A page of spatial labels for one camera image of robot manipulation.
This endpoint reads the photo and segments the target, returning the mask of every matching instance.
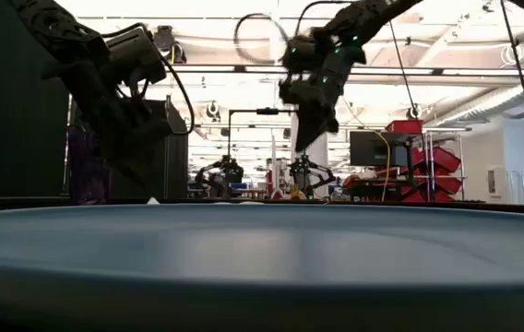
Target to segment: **ceiling duct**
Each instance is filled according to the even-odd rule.
[[[512,88],[495,89],[472,101],[468,101],[458,108],[445,113],[442,117],[428,122],[425,126],[451,125],[458,121],[478,121],[511,108],[524,102],[524,91],[520,85]]]

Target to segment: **red storage bin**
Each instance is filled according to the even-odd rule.
[[[461,186],[463,185],[462,181],[457,178],[453,177],[447,177],[450,176],[450,174],[443,170],[443,169],[436,169],[435,170],[435,183],[438,187],[443,189],[449,194],[456,194],[461,189]]]
[[[416,169],[416,171],[414,171],[414,176],[428,176],[428,173],[426,171]],[[463,183],[458,178],[448,177],[448,176],[451,176],[451,175],[445,169],[435,168],[434,180],[435,180],[436,187],[444,190],[445,192],[449,194],[454,195],[459,192]],[[427,178],[423,178],[423,177],[416,177],[415,179],[418,185],[424,184],[428,180]]]
[[[442,191],[436,191],[435,192],[435,202],[452,202],[455,199],[453,197],[443,193]]]
[[[396,120],[385,127],[385,130],[391,133],[421,135],[422,123],[422,120]]]
[[[457,158],[453,152],[436,147],[433,151],[435,164],[449,172],[456,172],[461,165],[461,159]]]
[[[403,198],[403,201],[407,203],[423,203],[426,201],[426,199],[423,197],[422,192],[418,190],[413,194]]]
[[[411,149],[411,163],[413,165],[413,168],[416,169],[423,162],[424,162],[423,152],[419,148],[412,148]],[[404,174],[406,172],[408,172],[407,167],[399,168],[399,173]]]
[[[375,175],[379,179],[385,179],[387,177],[387,167],[375,167]],[[397,179],[398,168],[392,167],[389,169],[389,179]]]

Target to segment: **white column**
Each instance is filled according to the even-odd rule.
[[[294,162],[295,158],[301,154],[295,152],[295,142],[297,140],[297,127],[299,125],[299,118],[296,114],[291,115],[291,162]],[[324,133],[313,142],[306,151],[309,156],[309,160],[324,167],[328,166],[328,134]],[[316,171],[322,174],[324,179],[327,179],[328,175],[324,172]],[[311,183],[315,184],[319,181],[316,176],[311,176]],[[325,197],[328,195],[328,186],[324,185],[316,189],[316,195],[319,197]]]

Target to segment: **black panel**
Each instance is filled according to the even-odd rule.
[[[62,192],[68,97],[41,80],[51,59],[0,1],[0,196]]]
[[[407,149],[403,146],[407,135],[381,133],[390,148],[390,166],[407,166]],[[387,145],[381,137],[371,132],[351,132],[352,166],[387,166]]]
[[[154,113],[164,113],[165,101],[146,101]],[[168,109],[168,121],[175,133],[186,131],[186,124],[174,108]],[[188,183],[188,136],[168,136],[157,146],[155,174],[149,182],[149,193],[118,172],[113,172],[113,197],[156,196],[167,199],[186,198]]]

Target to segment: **white object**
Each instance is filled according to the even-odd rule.
[[[487,194],[490,202],[506,202],[510,200],[510,192],[516,188],[511,188],[506,178],[506,167],[492,166],[487,170],[485,179],[487,180]]]
[[[158,202],[158,200],[155,199],[155,197],[150,198],[148,201],[148,205],[159,205],[159,204],[160,202]]]

